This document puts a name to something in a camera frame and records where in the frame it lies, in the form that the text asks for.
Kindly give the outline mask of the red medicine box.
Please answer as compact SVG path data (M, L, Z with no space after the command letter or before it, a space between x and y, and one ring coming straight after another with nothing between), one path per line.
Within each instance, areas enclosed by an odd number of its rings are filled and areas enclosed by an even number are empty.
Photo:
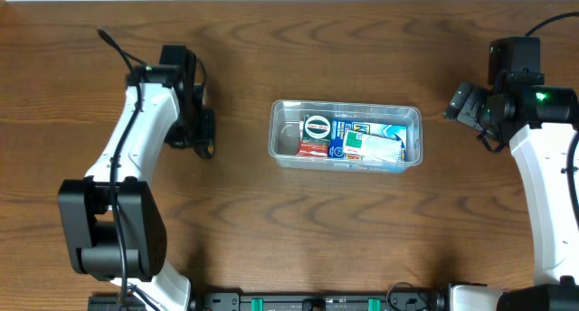
M299 143L299 150L297 156L314 156L314 157L324 157L328 155L328 145L324 143L314 143L301 141Z

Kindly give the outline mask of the green Zam-Buk box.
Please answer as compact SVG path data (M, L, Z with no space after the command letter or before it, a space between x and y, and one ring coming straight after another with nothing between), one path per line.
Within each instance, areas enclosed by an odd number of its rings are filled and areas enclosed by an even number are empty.
M331 139L332 118L307 113L303 118L302 140L328 144Z

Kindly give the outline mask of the white green Panadol box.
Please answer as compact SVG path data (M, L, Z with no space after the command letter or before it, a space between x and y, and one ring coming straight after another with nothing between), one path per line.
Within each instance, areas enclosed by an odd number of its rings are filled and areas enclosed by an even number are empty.
M372 136L352 130L345 133L343 151L349 155L386 162L403 160L402 142L385 137Z

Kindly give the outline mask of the blue Kool Fever box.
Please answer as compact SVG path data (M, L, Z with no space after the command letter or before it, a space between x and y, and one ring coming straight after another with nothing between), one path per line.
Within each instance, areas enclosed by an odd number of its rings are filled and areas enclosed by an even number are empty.
M344 120L344 119L334 119L332 122L331 139L327 155L328 157L336 159L354 159L354 160L385 162L376 159L362 157L360 155L346 154L343 151L343 142L345 138L345 133L348 130L372 136L385 137L401 141L403 148L403 160L401 162L405 160L406 127L390 124Z

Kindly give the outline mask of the dark bottle white cap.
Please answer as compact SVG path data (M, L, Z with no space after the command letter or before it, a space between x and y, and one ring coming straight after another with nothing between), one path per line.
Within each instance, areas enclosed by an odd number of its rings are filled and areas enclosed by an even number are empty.
M194 151L202 159L212 159L214 157L214 139L196 139L194 142Z

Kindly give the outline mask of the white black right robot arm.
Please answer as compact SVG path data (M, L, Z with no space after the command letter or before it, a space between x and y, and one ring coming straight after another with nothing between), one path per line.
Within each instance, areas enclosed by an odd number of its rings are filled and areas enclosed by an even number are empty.
M492 153L508 149L520 173L534 248L530 287L455 283L433 293L431 310L578 308L578 97L549 87L540 41L514 36L489 45L488 86L463 82L444 112L478 130Z

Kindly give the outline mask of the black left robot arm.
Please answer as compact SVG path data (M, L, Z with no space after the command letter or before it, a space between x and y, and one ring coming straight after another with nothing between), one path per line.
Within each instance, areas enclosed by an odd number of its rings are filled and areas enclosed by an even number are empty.
M192 283L166 259L166 226L150 186L163 146L215 153L214 111L205 105L204 65L184 45L163 47L157 65L133 66L126 101L95 164L58 192L71 267L120 288L91 310L196 310Z

